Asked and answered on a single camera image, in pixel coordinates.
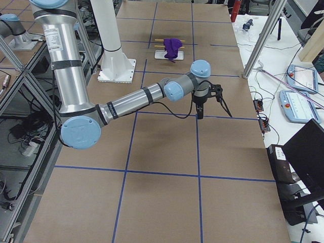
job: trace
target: power plug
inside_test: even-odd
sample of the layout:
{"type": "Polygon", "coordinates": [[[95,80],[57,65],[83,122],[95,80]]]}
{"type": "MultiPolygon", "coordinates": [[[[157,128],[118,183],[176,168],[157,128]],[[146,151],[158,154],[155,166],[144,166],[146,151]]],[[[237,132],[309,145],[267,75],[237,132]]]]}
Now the power plug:
{"type": "Polygon", "coordinates": [[[22,154],[23,156],[30,157],[30,156],[34,153],[34,151],[35,151],[35,149],[36,149],[37,147],[38,147],[38,144],[37,144],[37,143],[30,141],[28,147],[26,147],[26,148],[21,152],[21,154],[22,154]]]}

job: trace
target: white mounting plate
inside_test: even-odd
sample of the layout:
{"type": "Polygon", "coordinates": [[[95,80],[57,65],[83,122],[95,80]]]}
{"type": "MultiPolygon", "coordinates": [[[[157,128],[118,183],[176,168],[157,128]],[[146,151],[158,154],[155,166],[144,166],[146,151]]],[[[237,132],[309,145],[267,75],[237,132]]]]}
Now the white mounting plate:
{"type": "MultiPolygon", "coordinates": [[[[167,51],[160,51],[160,50],[156,50],[155,51],[155,55],[154,58],[155,59],[164,59],[164,60],[168,60],[168,58],[165,58],[164,56],[166,55],[167,51]]],[[[184,59],[184,52],[179,51],[178,52],[178,57],[175,58],[174,60],[183,60],[184,59]]]]}
{"type": "Polygon", "coordinates": [[[133,81],[133,76],[135,73],[136,59],[128,59],[133,66],[133,69],[127,69],[122,75],[118,78],[110,78],[106,73],[110,74],[110,70],[102,69],[98,76],[98,81],[100,82],[111,82],[111,83],[128,83],[130,84],[133,81]]]}
{"type": "MultiPolygon", "coordinates": [[[[38,35],[38,34],[29,34],[31,39],[40,39],[42,36],[38,35]]],[[[31,51],[36,45],[37,45],[37,41],[34,42],[30,42],[28,44],[21,44],[21,45],[17,45],[15,46],[15,40],[12,39],[9,42],[9,47],[11,48],[11,50],[13,51],[31,51]]]]}

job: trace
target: red object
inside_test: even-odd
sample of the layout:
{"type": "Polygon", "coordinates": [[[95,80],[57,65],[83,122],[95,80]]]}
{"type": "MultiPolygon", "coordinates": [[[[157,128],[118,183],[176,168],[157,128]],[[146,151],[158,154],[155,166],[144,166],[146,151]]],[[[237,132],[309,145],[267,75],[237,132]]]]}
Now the red object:
{"type": "Polygon", "coordinates": [[[233,11],[232,11],[232,15],[231,15],[231,21],[232,21],[232,23],[234,23],[235,20],[236,20],[236,17],[237,17],[239,8],[241,6],[241,3],[242,3],[242,0],[235,0],[234,7],[233,7],[233,11]]]}

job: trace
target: black monitor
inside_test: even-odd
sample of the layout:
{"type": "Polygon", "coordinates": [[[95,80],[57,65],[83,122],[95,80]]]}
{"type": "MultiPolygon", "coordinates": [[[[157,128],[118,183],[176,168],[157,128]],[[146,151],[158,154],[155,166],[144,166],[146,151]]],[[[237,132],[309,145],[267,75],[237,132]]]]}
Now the black monitor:
{"type": "Polygon", "coordinates": [[[310,195],[297,199],[281,200],[283,212],[298,211],[298,207],[314,201],[324,209],[324,129],[311,119],[282,150],[287,161],[311,192],[310,195]]]}

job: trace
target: white table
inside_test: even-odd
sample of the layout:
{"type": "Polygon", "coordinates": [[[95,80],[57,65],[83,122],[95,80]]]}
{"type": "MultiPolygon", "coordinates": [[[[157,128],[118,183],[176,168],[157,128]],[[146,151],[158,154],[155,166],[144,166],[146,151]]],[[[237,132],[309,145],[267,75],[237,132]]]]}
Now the white table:
{"type": "MultiPolygon", "coordinates": [[[[252,53],[253,46],[256,44],[259,34],[262,31],[262,28],[266,22],[266,16],[249,16],[249,15],[238,15],[236,22],[233,23],[233,28],[235,31],[235,37],[240,49],[240,54],[242,58],[243,65],[246,65],[248,59],[252,53]],[[250,30],[246,33],[242,31],[242,26],[246,23],[249,19],[253,19],[253,26],[251,26],[250,30]]],[[[285,73],[287,70],[288,65],[290,64],[293,56],[296,54],[300,45],[296,45],[299,43],[296,36],[294,35],[292,29],[290,28],[286,19],[282,19],[282,27],[281,27],[281,40],[277,40],[277,33],[278,33],[278,25],[276,25],[272,35],[269,36],[266,47],[275,47],[279,49],[293,47],[285,50],[277,50],[277,49],[270,49],[264,48],[262,53],[259,57],[259,61],[264,65],[263,69],[268,71],[271,74],[279,74],[285,73]]],[[[294,58],[293,64],[301,65],[303,67],[312,67],[312,63],[305,63],[301,62],[298,58],[298,55],[294,58]]],[[[286,80],[284,75],[278,75],[282,80],[286,80]]],[[[266,91],[262,90],[261,88],[267,90],[268,92],[275,95],[275,99],[271,106],[271,100],[266,99],[263,101],[264,106],[264,114],[266,114],[270,118],[270,124],[278,131],[280,135],[279,144],[284,145],[297,131],[299,131],[304,125],[303,124],[294,124],[288,122],[286,119],[284,112],[282,111],[280,104],[279,104],[279,91],[280,90],[288,90],[287,87],[284,85],[279,86],[279,82],[272,79],[271,77],[258,72],[253,71],[249,76],[249,85],[251,91],[257,91],[262,94],[263,98],[272,96],[267,93],[266,91]]],[[[320,93],[324,94],[324,86],[319,86],[320,93]]],[[[324,104],[324,98],[320,95],[311,95],[311,98],[316,100],[317,102],[324,104]]],[[[323,123],[321,126],[324,126],[324,110],[317,110],[320,118],[322,119],[323,123]]],[[[268,147],[270,144],[277,143],[278,136],[274,130],[265,134],[264,137],[264,144],[265,147],[268,147]]],[[[305,185],[302,182],[298,183],[301,188],[305,188],[305,185]]],[[[320,207],[316,208],[319,213],[323,214],[323,210],[320,207]]],[[[318,216],[317,217],[318,224],[308,224],[307,229],[311,231],[311,233],[305,233],[303,242],[311,242],[312,240],[318,242],[324,242],[324,218],[318,216]]],[[[287,224],[288,230],[290,233],[290,238],[292,241],[300,241],[300,236],[302,234],[302,228],[304,227],[304,223],[290,226],[287,224]]]]}

